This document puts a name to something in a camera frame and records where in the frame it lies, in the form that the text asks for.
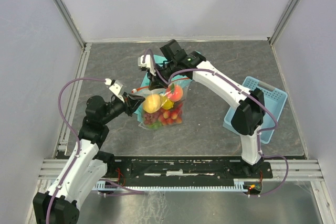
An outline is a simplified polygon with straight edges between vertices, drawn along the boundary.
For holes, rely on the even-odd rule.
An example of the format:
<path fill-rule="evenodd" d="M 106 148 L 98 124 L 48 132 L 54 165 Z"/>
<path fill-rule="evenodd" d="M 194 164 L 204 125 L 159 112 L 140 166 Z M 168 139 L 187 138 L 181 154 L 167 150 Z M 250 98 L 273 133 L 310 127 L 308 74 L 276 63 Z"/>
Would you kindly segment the clear zip top bag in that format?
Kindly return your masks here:
<path fill-rule="evenodd" d="M 132 90 L 133 94 L 145 97 L 145 101 L 135 111 L 139 126 L 147 130 L 157 130 L 164 126 L 183 122 L 183 105 L 191 80 L 178 76 L 163 89 L 149 89 L 149 80 Z"/>

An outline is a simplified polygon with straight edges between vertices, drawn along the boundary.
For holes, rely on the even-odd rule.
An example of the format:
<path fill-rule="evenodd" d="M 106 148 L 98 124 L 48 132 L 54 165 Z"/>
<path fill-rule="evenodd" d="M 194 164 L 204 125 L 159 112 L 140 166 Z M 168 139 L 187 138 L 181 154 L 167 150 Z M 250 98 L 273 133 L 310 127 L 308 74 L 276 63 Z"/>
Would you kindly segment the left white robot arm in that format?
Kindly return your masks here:
<path fill-rule="evenodd" d="M 45 193 L 37 193 L 33 208 L 37 223 L 77 223 L 83 202 L 96 183 L 116 171 L 114 155 L 101 151 L 107 123 L 125 113 L 131 116 L 145 97 L 124 93 L 110 102 L 95 95 L 88 99 L 78 142 L 64 168 Z"/>

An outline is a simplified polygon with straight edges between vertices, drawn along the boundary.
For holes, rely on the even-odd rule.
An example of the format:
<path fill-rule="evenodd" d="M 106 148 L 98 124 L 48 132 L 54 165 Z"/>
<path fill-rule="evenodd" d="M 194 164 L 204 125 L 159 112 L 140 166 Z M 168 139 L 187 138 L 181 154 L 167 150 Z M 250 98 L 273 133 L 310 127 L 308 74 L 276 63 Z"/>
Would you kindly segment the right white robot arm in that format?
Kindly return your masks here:
<path fill-rule="evenodd" d="M 187 54 L 174 39 L 161 47 L 166 62 L 155 63 L 152 50 L 148 49 L 138 59 L 138 66 L 148 73 L 150 89 L 166 88 L 175 76 L 186 76 L 222 98 L 234 109 L 231 126 L 239 134 L 242 146 L 241 172 L 254 177 L 260 171 L 261 159 L 258 132 L 265 116 L 264 94 L 259 88 L 250 90 L 218 71 L 202 54 Z"/>

